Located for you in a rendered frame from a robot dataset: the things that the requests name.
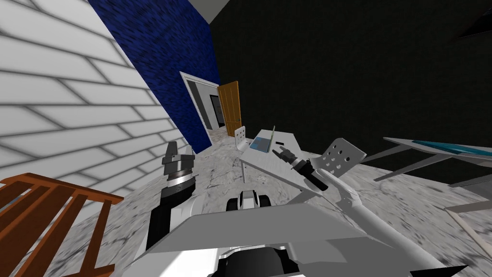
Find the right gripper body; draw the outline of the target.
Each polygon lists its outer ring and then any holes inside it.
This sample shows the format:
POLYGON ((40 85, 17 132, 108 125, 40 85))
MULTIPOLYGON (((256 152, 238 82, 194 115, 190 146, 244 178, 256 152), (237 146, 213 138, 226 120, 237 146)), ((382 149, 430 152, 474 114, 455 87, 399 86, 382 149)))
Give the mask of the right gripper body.
POLYGON ((282 160, 292 166, 296 166, 300 161, 290 150, 282 152, 282 160))

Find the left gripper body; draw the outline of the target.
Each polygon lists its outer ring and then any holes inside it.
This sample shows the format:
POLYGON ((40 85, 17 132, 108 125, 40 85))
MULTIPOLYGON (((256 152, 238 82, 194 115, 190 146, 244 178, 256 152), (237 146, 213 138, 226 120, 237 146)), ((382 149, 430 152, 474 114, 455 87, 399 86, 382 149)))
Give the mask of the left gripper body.
POLYGON ((194 156, 192 154, 164 156, 161 164, 164 166, 164 175, 172 175, 179 172, 184 172, 184 175, 187 175, 192 173, 194 156))

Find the white table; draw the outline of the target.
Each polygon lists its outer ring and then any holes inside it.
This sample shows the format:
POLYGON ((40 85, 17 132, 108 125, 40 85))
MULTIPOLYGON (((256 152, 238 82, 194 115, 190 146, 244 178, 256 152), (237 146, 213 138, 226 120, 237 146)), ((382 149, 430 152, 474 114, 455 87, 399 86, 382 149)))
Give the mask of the white table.
MULTIPOLYGON (((257 137, 269 139, 271 136, 271 130, 261 130, 257 137)), ((307 184, 304 182, 305 178, 293 170, 292 166, 279 157, 274 155, 271 150, 276 150, 278 152, 282 152, 280 150, 280 146, 275 144, 275 141, 283 142, 284 147, 290 150, 296 157, 303 159, 304 155, 300 149, 300 146, 297 140, 292 133, 285 133, 275 131, 271 149, 268 153, 264 153, 255 149, 250 148, 250 146, 246 149, 245 152, 240 156, 241 169, 242 169, 242 181, 246 181, 246 168, 257 169, 267 175, 270 175, 286 184, 289 184, 296 189, 302 191, 311 191, 307 184)))

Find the open laptop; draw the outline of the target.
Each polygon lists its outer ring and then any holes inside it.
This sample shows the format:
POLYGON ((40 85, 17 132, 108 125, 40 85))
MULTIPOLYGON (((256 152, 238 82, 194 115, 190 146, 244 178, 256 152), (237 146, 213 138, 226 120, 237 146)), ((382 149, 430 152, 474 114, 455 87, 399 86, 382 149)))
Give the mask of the open laptop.
POLYGON ((273 130, 271 131, 270 138, 257 137, 253 142, 250 143, 250 148, 264 153, 268 153, 271 149, 274 133, 275 133, 275 126, 273 126, 273 130))

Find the white perforated chair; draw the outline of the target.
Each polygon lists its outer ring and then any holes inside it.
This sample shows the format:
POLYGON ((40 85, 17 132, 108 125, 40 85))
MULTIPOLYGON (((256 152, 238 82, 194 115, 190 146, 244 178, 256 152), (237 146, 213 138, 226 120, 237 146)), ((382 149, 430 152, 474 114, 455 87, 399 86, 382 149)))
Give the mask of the white perforated chair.
POLYGON ((238 151, 245 152, 250 146, 250 142, 246 139, 246 127, 242 126, 234 131, 235 146, 238 151))
POLYGON ((337 138, 323 155, 316 158, 316 168, 341 177, 366 157, 366 153, 345 140, 337 138))

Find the orange wooden door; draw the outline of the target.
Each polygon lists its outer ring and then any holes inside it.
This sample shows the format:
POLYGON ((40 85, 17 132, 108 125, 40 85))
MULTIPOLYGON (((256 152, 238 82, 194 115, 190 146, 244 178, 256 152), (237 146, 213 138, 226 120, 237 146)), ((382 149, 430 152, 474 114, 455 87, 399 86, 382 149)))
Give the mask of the orange wooden door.
POLYGON ((219 86, 218 95, 227 133, 234 137, 235 131, 242 126, 238 81, 219 86))

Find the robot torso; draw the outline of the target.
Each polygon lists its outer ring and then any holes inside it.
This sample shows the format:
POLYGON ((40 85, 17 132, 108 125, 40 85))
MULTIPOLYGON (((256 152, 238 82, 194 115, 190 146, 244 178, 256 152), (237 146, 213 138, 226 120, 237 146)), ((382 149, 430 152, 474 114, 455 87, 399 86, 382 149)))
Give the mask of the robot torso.
POLYGON ((194 215, 122 277, 412 277, 389 245, 308 203, 194 215))

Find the brown wooden slatted furniture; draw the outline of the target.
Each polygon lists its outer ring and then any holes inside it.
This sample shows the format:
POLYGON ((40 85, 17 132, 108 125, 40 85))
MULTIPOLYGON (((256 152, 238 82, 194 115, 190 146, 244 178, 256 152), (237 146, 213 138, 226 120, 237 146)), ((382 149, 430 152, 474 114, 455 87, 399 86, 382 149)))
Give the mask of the brown wooden slatted furniture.
POLYGON ((25 173, 1 181, 0 277, 43 277, 86 201, 103 204, 81 269, 65 277, 110 277, 113 264, 96 268, 106 222, 121 196, 25 173))

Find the grey table with teal top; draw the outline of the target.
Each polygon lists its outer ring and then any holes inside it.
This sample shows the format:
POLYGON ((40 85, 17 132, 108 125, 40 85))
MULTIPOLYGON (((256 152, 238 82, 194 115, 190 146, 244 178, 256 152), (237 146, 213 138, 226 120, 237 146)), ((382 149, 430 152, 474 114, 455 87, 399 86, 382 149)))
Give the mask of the grey table with teal top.
POLYGON ((380 153, 365 157, 361 163, 366 163, 372 160, 376 160, 388 155, 392 155, 398 152, 407 151, 409 149, 417 150, 420 152, 430 153, 431 157, 418 161, 414 164, 408 165, 402 169, 398 169, 391 173, 388 173, 382 177, 375 179, 375 181, 381 181, 394 177, 397 175, 402 175, 404 173, 435 164, 450 158, 458 159, 467 163, 475 164, 478 166, 492 168, 492 148, 488 147, 477 147, 469 145, 459 145, 451 143, 442 142, 432 142, 423 140, 410 140, 401 138, 387 138, 384 140, 396 143, 397 146, 390 148, 388 150, 382 151, 380 153))

